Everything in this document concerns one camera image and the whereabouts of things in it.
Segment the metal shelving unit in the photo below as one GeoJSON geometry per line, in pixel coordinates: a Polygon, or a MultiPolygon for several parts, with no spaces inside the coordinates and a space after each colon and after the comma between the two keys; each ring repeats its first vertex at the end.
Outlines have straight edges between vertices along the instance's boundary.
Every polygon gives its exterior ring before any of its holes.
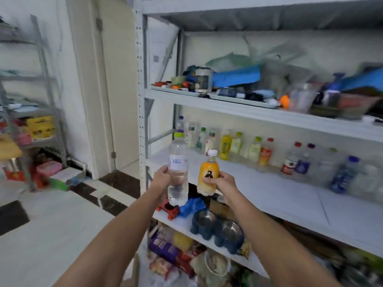
{"type": "MultiPolygon", "coordinates": [[[[52,137],[50,139],[44,139],[40,141],[34,141],[30,145],[26,146],[21,146],[20,148],[22,150],[27,150],[31,149],[34,147],[45,147],[45,146],[50,146],[55,144],[58,147],[58,150],[60,152],[61,160],[63,167],[67,167],[67,153],[65,149],[65,144],[64,140],[62,139],[62,130],[60,126],[60,119],[59,119],[59,113],[58,110],[55,107],[54,103],[54,97],[53,97],[53,89],[52,89],[52,81],[55,79],[49,76],[48,72],[48,65],[45,57],[45,48],[44,48],[44,43],[42,41],[42,36],[41,36],[41,31],[38,25],[38,19],[36,16],[31,15],[31,23],[34,28],[34,41],[30,42],[29,40],[22,40],[19,37],[11,38],[9,40],[2,40],[0,42],[5,42],[5,43],[21,43],[21,44],[29,44],[36,46],[37,51],[39,53],[39,60],[40,60],[40,65],[41,65],[41,76],[36,76],[36,77],[24,77],[24,76],[3,76],[0,75],[0,103],[3,106],[3,112],[0,112],[0,115],[4,117],[6,120],[11,137],[15,140],[16,135],[17,135],[17,127],[14,125],[13,120],[17,118],[22,118],[22,117],[38,117],[38,116],[43,116],[43,115],[52,115],[53,117],[53,122],[56,127],[56,135],[55,137],[52,137]],[[16,112],[13,110],[8,109],[8,99],[7,99],[7,92],[4,89],[3,82],[5,81],[19,81],[19,82],[44,82],[45,83],[45,88],[47,91],[47,97],[48,97],[48,106],[43,106],[35,111],[30,111],[30,112],[16,112]]],[[[13,29],[14,34],[16,35],[17,33],[17,28],[13,29]]],[[[31,191],[35,190],[35,185],[30,177],[29,171],[29,165],[27,163],[27,159],[25,154],[21,157],[21,162],[22,162],[22,167],[25,171],[26,178],[28,181],[28,185],[31,191]]]]}
{"type": "MultiPolygon", "coordinates": [[[[169,159],[167,149],[150,157],[148,155],[148,146],[152,142],[173,133],[173,129],[169,129],[157,137],[148,139],[148,117],[156,100],[175,104],[176,116],[181,106],[189,106],[383,142],[383,127],[379,125],[364,125],[347,120],[264,109],[152,89],[149,84],[150,63],[146,44],[148,17],[175,24],[180,28],[177,54],[177,74],[180,74],[184,69],[182,60],[185,31],[381,28],[382,9],[383,0],[134,0],[141,193],[148,187],[150,174],[161,165],[167,164],[169,159]]],[[[175,38],[169,40],[157,81],[160,81],[164,74],[174,44],[175,38]]],[[[198,169],[203,160],[202,155],[190,155],[190,183],[197,183],[198,169]]],[[[258,173],[229,161],[220,161],[220,168],[235,175],[242,193],[262,211],[383,256],[383,222],[371,219],[383,216],[382,206],[354,197],[339,196],[323,188],[285,180],[276,174],[258,173]]],[[[154,217],[190,236],[187,220],[170,222],[162,213],[155,213],[154,217]]],[[[193,238],[223,253],[219,248],[214,248],[211,241],[204,241],[199,236],[193,238]]],[[[267,276],[256,256],[252,256],[251,260],[246,262],[238,256],[231,259],[267,276]]]]}

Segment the white door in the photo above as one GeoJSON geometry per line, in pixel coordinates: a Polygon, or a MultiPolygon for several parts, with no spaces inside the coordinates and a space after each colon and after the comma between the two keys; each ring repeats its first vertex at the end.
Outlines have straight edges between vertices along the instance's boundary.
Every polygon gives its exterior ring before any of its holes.
{"type": "Polygon", "coordinates": [[[116,168],[139,159],[136,32],[133,9],[121,0],[98,0],[116,168]]]}

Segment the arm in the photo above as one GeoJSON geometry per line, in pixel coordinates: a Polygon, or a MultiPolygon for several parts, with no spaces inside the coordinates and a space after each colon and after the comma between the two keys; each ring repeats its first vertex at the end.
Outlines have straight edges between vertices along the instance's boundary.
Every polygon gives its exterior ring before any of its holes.
{"type": "Polygon", "coordinates": [[[341,286],[288,231],[239,192],[234,177],[221,171],[219,178],[204,178],[204,182],[217,184],[273,284],[341,286]]]}
{"type": "Polygon", "coordinates": [[[170,184],[167,167],[154,175],[149,189],[112,219],[90,242],[54,287],[119,287],[161,198],[170,184]]]}

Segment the tray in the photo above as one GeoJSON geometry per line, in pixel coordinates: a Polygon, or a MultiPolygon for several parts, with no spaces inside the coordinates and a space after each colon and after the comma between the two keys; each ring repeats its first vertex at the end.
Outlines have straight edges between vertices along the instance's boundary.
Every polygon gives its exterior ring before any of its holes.
{"type": "Polygon", "coordinates": [[[151,86],[151,89],[155,89],[156,91],[172,92],[174,94],[183,94],[185,96],[192,96],[192,97],[198,97],[199,96],[199,93],[194,92],[194,91],[181,91],[179,89],[167,89],[167,88],[159,87],[159,86],[151,86]]]}
{"type": "Polygon", "coordinates": [[[225,101],[225,102],[235,102],[237,104],[244,104],[249,106],[256,106],[256,107],[269,108],[269,109],[275,109],[276,107],[278,107],[276,105],[270,105],[265,102],[249,101],[247,99],[237,99],[236,97],[218,96],[211,92],[208,93],[208,96],[211,99],[217,99],[217,100],[225,101]]]}

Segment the door frame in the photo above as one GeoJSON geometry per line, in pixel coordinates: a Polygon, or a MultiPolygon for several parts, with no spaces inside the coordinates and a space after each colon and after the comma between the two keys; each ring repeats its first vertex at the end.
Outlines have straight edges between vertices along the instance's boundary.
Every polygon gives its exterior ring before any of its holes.
{"type": "Polygon", "coordinates": [[[89,135],[93,160],[89,168],[92,178],[98,179],[116,169],[101,32],[95,38],[100,13],[97,0],[66,2],[87,122],[84,135],[89,135]]]}

